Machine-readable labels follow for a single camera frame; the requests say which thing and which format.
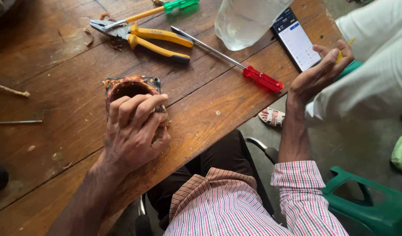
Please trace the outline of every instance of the yellow pliers handle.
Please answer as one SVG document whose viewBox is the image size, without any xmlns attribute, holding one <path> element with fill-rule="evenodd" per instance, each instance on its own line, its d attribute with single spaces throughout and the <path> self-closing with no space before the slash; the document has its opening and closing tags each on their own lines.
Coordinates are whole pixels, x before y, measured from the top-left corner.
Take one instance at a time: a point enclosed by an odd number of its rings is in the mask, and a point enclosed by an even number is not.
<svg viewBox="0 0 402 236">
<path fill-rule="evenodd" d="M 134 50 L 137 45 L 141 45 L 150 49 L 151 51 L 166 57 L 170 57 L 179 62 L 189 62 L 191 59 L 191 57 L 188 55 L 166 50 L 140 38 L 145 37 L 157 40 L 166 40 L 186 47 L 192 47 L 194 45 L 193 42 L 183 36 L 164 30 L 139 28 L 137 23 L 130 27 L 130 33 L 131 34 L 128 35 L 128 43 L 130 44 L 132 50 Z"/>
</svg>

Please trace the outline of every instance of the finger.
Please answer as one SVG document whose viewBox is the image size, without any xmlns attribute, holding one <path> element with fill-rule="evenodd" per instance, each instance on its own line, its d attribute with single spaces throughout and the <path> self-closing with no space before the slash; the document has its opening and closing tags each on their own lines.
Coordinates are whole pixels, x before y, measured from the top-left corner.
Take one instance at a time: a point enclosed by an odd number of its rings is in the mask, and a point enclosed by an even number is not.
<svg viewBox="0 0 402 236">
<path fill-rule="evenodd" d="M 153 112 L 149 115 L 147 122 L 141 127 L 139 134 L 141 139 L 146 142 L 151 142 L 153 140 L 156 129 L 161 123 L 167 121 L 167 115 L 164 113 Z"/>
<path fill-rule="evenodd" d="M 108 122 L 110 122 L 111 124 L 115 124 L 118 121 L 118 110 L 120 108 L 120 105 L 128 101 L 129 99 L 131 99 L 129 96 L 124 96 L 111 102 L 111 104 L 109 105 Z"/>
<path fill-rule="evenodd" d="M 165 101 L 167 101 L 167 94 L 154 95 L 142 102 L 140 105 L 138 105 L 137 110 L 135 111 L 131 125 L 140 129 L 141 126 L 143 126 L 143 123 L 146 122 L 150 113 L 152 113 L 157 106 L 161 105 Z"/>
<path fill-rule="evenodd" d="M 336 59 L 339 55 L 339 49 L 332 49 L 315 67 L 307 69 L 305 72 L 309 73 L 309 76 L 320 78 L 324 73 L 329 71 L 336 63 Z"/>
<path fill-rule="evenodd" d="M 334 73 L 336 74 L 343 72 L 345 67 L 347 67 L 354 60 L 354 54 L 352 53 L 351 46 L 344 40 L 338 40 L 338 49 L 340 49 L 342 53 L 342 58 L 333 68 Z"/>
<path fill-rule="evenodd" d="M 318 52 L 320 54 L 321 57 L 325 57 L 329 52 L 330 49 L 324 46 L 320 46 L 320 45 L 313 45 L 313 51 Z"/>
<path fill-rule="evenodd" d="M 154 141 L 150 146 L 153 158 L 160 156 L 160 154 L 166 150 L 170 141 L 172 140 L 172 137 L 167 132 L 166 127 L 160 128 L 158 134 L 159 138 L 157 138 L 156 141 Z"/>
<path fill-rule="evenodd" d="M 163 121 L 162 123 L 160 123 L 159 127 L 167 127 L 169 125 L 169 120 L 166 119 L 166 121 Z"/>
<path fill-rule="evenodd" d="M 120 127 L 125 127 L 130 123 L 131 114 L 135 112 L 137 107 L 144 101 L 151 97 L 151 95 L 135 95 L 132 99 L 124 102 L 118 109 L 118 124 Z"/>
</svg>

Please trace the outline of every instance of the hand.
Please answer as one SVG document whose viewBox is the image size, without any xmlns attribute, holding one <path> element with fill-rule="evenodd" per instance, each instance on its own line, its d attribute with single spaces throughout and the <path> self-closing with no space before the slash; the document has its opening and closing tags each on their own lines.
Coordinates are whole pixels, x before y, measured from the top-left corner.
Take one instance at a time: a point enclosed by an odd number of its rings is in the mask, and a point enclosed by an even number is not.
<svg viewBox="0 0 402 236">
<path fill-rule="evenodd" d="M 338 40 L 337 49 L 329 50 L 323 46 L 313 45 L 313 51 L 323 57 L 322 61 L 299 74 L 288 91 L 288 98 L 300 103 L 303 107 L 314 95 L 330 85 L 334 78 L 354 60 L 350 45 L 343 40 Z M 339 51 L 342 52 L 343 57 L 335 63 Z"/>
<path fill-rule="evenodd" d="M 171 140 L 167 115 L 153 112 L 167 101 L 167 95 L 122 97 L 111 103 L 105 134 L 105 155 L 93 168 L 124 178 L 130 172 L 157 158 Z M 157 130 L 157 139 L 153 140 Z"/>
</svg>

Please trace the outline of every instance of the white sandal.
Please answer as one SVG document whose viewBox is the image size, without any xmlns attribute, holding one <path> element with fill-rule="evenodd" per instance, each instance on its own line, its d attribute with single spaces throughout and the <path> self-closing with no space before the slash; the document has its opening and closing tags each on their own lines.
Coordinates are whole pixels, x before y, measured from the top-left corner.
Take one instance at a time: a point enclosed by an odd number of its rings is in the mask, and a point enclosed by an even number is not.
<svg viewBox="0 0 402 236">
<path fill-rule="evenodd" d="M 268 117 L 266 118 L 266 120 L 264 120 L 261 116 L 261 112 L 259 112 L 258 116 L 259 119 L 261 119 L 263 122 L 265 122 L 267 125 L 269 126 L 273 126 L 276 127 L 277 125 L 280 125 L 282 127 L 282 120 L 285 117 L 285 113 L 282 111 L 278 111 L 278 110 L 273 110 L 272 108 L 267 108 L 268 109 Z M 276 111 L 278 113 L 277 117 L 276 117 L 276 121 L 275 121 L 275 125 L 271 124 L 272 121 L 272 114 L 273 112 Z"/>
</svg>

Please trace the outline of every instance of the red screwdriver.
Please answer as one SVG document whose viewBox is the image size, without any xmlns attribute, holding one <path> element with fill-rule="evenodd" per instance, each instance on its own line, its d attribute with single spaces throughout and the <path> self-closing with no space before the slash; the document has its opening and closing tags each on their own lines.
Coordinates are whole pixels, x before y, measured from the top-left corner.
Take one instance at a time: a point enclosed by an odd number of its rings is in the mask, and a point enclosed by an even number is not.
<svg viewBox="0 0 402 236">
<path fill-rule="evenodd" d="M 238 63 L 237 61 L 229 58 L 228 56 L 224 55 L 223 53 L 221 53 L 221 52 L 215 50 L 214 48 L 206 45 L 205 43 L 199 41 L 198 39 L 192 37 L 191 35 L 188 35 L 187 33 L 183 32 L 182 30 L 180 30 L 176 27 L 173 27 L 173 26 L 171 26 L 171 28 L 172 28 L 172 30 L 177 31 L 180 34 L 192 39 L 193 41 L 195 41 L 199 45 L 203 46 L 204 48 L 208 49 L 209 51 L 214 52 L 215 54 L 219 55 L 220 57 L 222 57 L 222 58 L 228 60 L 229 62 L 235 64 L 236 66 L 242 68 L 244 75 L 256 80 L 258 83 L 266 86 L 267 88 L 271 89 L 272 91 L 280 92 L 282 90 L 282 88 L 284 87 L 284 85 L 281 82 L 271 78 L 270 76 L 268 76 L 262 72 L 255 70 L 255 68 L 253 68 L 253 66 L 250 66 L 250 65 L 244 66 L 244 65 Z"/>
</svg>

